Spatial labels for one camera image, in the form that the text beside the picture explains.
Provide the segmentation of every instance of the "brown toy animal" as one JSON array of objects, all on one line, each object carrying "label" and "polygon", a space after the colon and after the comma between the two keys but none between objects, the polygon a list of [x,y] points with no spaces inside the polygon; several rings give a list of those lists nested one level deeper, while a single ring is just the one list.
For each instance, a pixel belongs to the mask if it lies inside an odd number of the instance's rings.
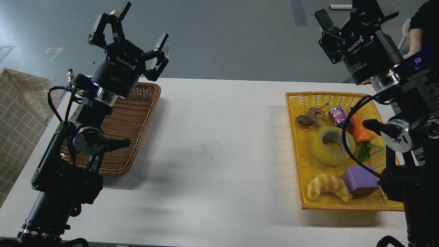
[{"label": "brown toy animal", "polygon": [[300,115],[296,117],[296,121],[301,124],[301,125],[305,125],[305,126],[311,126],[313,124],[317,124],[319,127],[322,126],[319,121],[317,121],[316,115],[317,114],[322,114],[323,116],[325,116],[325,112],[322,111],[321,109],[325,106],[327,106],[328,103],[326,103],[324,106],[320,107],[320,108],[314,108],[311,107],[308,110],[308,113],[306,115]]}]

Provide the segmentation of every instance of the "toy carrot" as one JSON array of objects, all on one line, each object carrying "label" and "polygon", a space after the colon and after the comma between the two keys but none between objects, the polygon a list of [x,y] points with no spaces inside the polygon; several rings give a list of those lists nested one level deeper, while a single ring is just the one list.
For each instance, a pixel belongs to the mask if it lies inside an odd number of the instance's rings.
[{"label": "toy carrot", "polygon": [[372,137],[367,129],[363,126],[363,121],[357,113],[352,115],[351,123],[353,126],[354,141],[357,145],[360,145],[360,149],[358,151],[358,160],[360,162],[364,162],[371,157],[371,148],[384,148],[371,143]]},{"label": "toy carrot", "polygon": [[351,117],[351,123],[353,125],[353,137],[354,141],[357,145],[359,145],[361,142],[371,142],[372,137],[367,131],[367,129],[363,126],[363,121],[361,120],[360,116],[355,113]]}]

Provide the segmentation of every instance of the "person's arm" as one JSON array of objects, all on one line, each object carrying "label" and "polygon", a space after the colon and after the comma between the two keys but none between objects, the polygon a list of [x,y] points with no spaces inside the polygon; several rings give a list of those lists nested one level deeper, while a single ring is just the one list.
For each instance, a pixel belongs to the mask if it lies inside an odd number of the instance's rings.
[{"label": "person's arm", "polygon": [[415,28],[409,31],[410,37],[410,49],[407,54],[403,56],[404,59],[410,57],[416,52],[420,51],[422,46],[422,37],[424,36],[424,30],[420,28]]}]

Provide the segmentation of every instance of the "wicker basket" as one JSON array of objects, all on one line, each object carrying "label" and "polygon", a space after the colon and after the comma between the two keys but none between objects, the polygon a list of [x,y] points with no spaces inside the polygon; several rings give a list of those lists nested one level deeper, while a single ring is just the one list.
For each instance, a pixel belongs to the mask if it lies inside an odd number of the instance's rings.
[{"label": "wicker basket", "polygon": [[[105,117],[101,129],[106,138],[116,140],[129,138],[131,145],[105,153],[99,170],[100,174],[121,175],[131,168],[157,105],[160,92],[161,88],[156,84],[138,82],[129,99],[118,98],[116,100],[113,114]],[[66,143],[62,145],[61,153],[66,154],[66,159],[71,163]],[[77,154],[76,165],[85,167],[89,157]]]},{"label": "wicker basket", "polygon": [[[365,94],[342,93],[342,92],[297,92],[286,93],[288,114],[291,129],[291,139],[293,145],[296,179],[298,193],[302,209],[338,209],[338,210],[368,210],[368,211],[404,211],[403,204],[387,199],[387,196],[380,189],[376,190],[369,196],[353,197],[349,204],[345,204],[340,198],[332,193],[322,193],[317,202],[308,199],[307,186],[318,174],[329,173],[343,179],[343,173],[349,166],[357,164],[349,159],[344,165],[330,167],[320,163],[311,151],[311,143],[317,135],[319,128],[316,125],[309,127],[302,126],[295,121],[299,115],[304,115],[310,107],[322,107],[322,110],[328,111],[334,106],[341,105],[349,113],[353,107]],[[358,112],[362,120],[364,119],[382,119],[373,101],[362,107]],[[322,127],[334,126],[332,120],[326,114],[325,117],[317,116]],[[385,146],[381,136],[370,131],[372,143],[379,146]],[[358,157],[357,146],[354,155]],[[380,173],[385,168],[385,149],[372,149],[371,158],[364,162],[365,165],[373,166],[374,171]]]}]

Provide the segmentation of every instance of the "toy croissant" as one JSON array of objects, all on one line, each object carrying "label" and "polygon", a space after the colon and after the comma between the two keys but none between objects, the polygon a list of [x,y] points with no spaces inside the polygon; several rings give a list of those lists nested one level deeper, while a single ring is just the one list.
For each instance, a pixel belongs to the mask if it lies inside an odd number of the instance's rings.
[{"label": "toy croissant", "polygon": [[323,192],[335,193],[345,203],[349,203],[352,200],[352,193],[345,185],[345,182],[338,177],[326,173],[317,175],[309,182],[307,196],[311,201],[315,202],[320,193]]}]

